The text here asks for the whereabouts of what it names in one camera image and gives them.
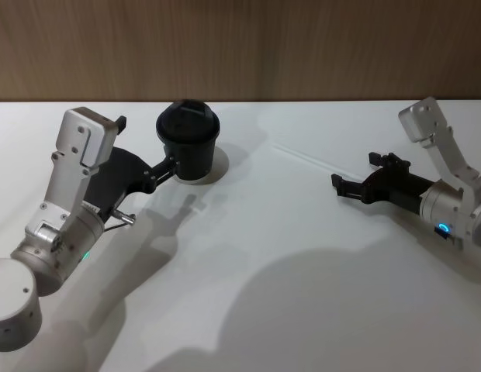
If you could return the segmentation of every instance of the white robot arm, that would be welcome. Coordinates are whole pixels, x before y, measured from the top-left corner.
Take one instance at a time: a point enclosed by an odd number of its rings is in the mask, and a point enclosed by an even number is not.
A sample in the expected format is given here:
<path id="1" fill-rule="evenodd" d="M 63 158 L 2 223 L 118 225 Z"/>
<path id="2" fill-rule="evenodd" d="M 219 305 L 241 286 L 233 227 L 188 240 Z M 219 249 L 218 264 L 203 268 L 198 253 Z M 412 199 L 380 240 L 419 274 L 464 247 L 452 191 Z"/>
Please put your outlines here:
<path id="1" fill-rule="evenodd" d="M 88 108 L 65 112 L 44 201 L 11 258 L 0 259 L 0 351 L 32 341 L 42 323 L 39 297 L 63 285 L 110 216 L 133 224 L 117 209 L 128 194 L 150 194 L 174 174 L 193 181 L 211 170 L 220 121 L 206 104 L 176 102 L 159 116 L 166 156 L 155 167 L 113 147 L 125 127 L 123 116 L 114 122 Z"/>
<path id="2" fill-rule="evenodd" d="M 427 149 L 441 180 L 410 174 L 410 162 L 393 153 L 370 153 L 370 163 L 380 169 L 361 184 L 332 174 L 337 195 L 365 204 L 392 202 L 418 214 L 458 248 L 481 247 L 481 176 L 466 163 L 438 103 L 426 98 L 401 111 L 399 119 L 410 140 Z"/>

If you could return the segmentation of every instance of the wooden wall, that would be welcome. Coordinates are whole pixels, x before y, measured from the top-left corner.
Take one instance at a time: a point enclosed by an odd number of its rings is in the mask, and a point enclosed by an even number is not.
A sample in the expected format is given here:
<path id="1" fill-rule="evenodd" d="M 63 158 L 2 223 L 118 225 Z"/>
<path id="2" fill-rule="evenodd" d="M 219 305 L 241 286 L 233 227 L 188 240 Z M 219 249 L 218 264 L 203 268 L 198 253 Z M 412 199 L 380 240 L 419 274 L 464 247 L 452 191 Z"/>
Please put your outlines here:
<path id="1" fill-rule="evenodd" d="M 481 0 L 0 0 L 0 100 L 481 98 Z"/>

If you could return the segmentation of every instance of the circular base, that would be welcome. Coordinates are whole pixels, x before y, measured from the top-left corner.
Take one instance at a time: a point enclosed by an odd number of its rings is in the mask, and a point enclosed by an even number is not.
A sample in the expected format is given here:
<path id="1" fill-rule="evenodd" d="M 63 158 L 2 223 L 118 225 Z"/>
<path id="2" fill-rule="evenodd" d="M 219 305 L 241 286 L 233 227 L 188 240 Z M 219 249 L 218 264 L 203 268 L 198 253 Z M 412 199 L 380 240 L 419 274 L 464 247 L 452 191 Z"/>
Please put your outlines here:
<path id="1" fill-rule="evenodd" d="M 0 259 L 0 351 L 25 346 L 42 324 L 32 271 L 23 263 Z"/>

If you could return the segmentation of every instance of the metal bracket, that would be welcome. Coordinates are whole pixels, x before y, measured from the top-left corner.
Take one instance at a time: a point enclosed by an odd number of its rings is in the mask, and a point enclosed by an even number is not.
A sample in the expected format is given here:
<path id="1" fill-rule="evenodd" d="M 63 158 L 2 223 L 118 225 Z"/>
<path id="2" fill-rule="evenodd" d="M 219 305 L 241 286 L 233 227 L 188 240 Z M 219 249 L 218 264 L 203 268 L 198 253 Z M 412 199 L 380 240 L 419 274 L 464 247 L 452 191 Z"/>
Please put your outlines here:
<path id="1" fill-rule="evenodd" d="M 118 132 L 117 122 L 88 108 L 64 113 L 46 196 L 26 226 L 30 243 L 52 245 L 68 228 L 81 208 L 91 176 L 109 159 Z"/>

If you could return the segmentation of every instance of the white table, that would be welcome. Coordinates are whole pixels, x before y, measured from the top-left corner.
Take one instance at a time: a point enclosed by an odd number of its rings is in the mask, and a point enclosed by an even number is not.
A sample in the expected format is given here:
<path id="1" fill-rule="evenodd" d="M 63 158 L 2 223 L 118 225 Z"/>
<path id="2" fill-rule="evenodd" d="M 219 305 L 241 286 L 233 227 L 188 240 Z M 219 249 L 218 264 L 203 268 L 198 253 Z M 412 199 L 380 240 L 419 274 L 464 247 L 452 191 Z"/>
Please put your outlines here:
<path id="1" fill-rule="evenodd" d="M 408 212 L 338 198 L 368 152 L 437 180 L 397 119 L 412 102 L 220 103 L 215 184 L 128 198 L 57 293 L 37 338 L 0 371 L 481 372 L 481 270 Z M 161 103 L 0 103 L 0 257 L 43 198 L 61 118 L 86 105 L 128 126 L 149 164 Z M 440 102 L 481 171 L 481 101 Z"/>

